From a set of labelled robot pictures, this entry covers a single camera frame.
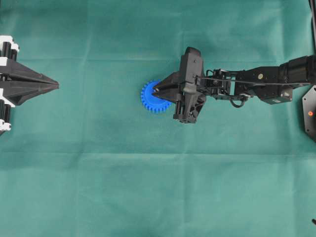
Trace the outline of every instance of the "plastic gear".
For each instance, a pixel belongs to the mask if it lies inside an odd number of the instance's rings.
[[[159,81],[155,80],[145,84],[140,96],[144,107],[155,114],[163,113],[171,106],[171,102],[152,95],[154,92],[153,87],[158,83]]]

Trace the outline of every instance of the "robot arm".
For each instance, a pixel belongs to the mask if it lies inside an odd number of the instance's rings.
[[[19,49],[11,36],[0,36],[0,135],[11,130],[11,108],[59,87],[58,82],[16,62]]]
[[[231,94],[231,83],[235,82]],[[181,57],[180,70],[157,84],[154,96],[176,104],[174,119],[195,123],[211,96],[242,107],[253,96],[269,104],[292,101],[293,89],[316,84],[316,56],[301,57],[279,67],[259,67],[247,71],[207,70],[204,74],[200,51],[188,47]]]

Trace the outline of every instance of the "cable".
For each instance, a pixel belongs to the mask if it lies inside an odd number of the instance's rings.
[[[265,82],[251,82],[245,80],[232,80],[232,79],[216,79],[216,78],[205,78],[205,77],[198,77],[200,79],[208,79],[208,80],[219,80],[219,81],[232,81],[232,82],[240,82],[245,84],[256,84],[256,85],[310,85],[309,82],[304,83],[265,83]]]
[[[247,100],[243,99],[243,100],[240,100],[241,101],[241,104],[240,105],[237,105],[234,103],[234,101],[232,100],[232,98],[229,99],[230,103],[235,107],[235,108],[241,108],[242,106],[244,106],[245,102]]]

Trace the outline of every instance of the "metal bracket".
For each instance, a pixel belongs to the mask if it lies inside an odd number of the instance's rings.
[[[316,142],[316,86],[302,98],[305,132]]]

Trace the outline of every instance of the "green cloth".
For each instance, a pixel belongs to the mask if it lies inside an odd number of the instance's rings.
[[[60,89],[14,109],[0,137],[3,237],[314,237],[316,144],[301,98],[196,124],[146,111],[178,70],[276,66],[313,51],[307,0],[3,0],[0,35]]]

